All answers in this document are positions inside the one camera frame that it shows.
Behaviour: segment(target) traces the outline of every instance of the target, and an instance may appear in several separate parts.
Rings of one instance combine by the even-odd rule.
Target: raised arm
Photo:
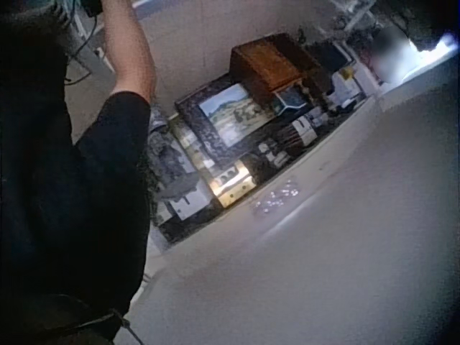
[[[155,68],[149,45],[130,0],[101,0],[109,60],[115,69],[113,93],[132,91],[150,103]]]

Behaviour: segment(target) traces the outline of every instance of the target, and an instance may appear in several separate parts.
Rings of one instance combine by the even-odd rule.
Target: person
[[[76,144],[65,105],[69,58],[56,31],[1,24],[4,339],[27,333],[31,319],[78,322],[74,310],[124,315],[142,281],[149,205],[141,166],[155,69],[130,0],[101,2],[116,84]],[[119,327],[111,318],[92,331],[110,340]]]

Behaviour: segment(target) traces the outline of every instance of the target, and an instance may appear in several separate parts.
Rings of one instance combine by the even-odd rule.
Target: picture frame
[[[175,107],[185,123],[201,141],[210,158],[222,168],[234,164],[240,157],[252,151],[261,141],[272,135],[273,132],[289,125],[307,111],[307,109],[300,109],[289,114],[283,114],[283,116],[274,116],[267,123],[233,143],[232,146],[228,146],[201,108],[201,104],[237,83],[238,81],[234,80],[231,75],[226,74],[175,102]]]

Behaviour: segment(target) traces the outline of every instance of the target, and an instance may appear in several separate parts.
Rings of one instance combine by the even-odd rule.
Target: gray floor
[[[147,344],[427,343],[459,294],[457,95],[389,111],[313,202],[185,281],[161,276],[133,328]]]

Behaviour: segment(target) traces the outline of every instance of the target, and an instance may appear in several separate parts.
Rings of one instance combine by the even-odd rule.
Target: short sleeve
[[[86,168],[104,178],[133,173],[147,141],[149,118],[150,105],[140,95],[123,91],[110,96],[77,143]]]

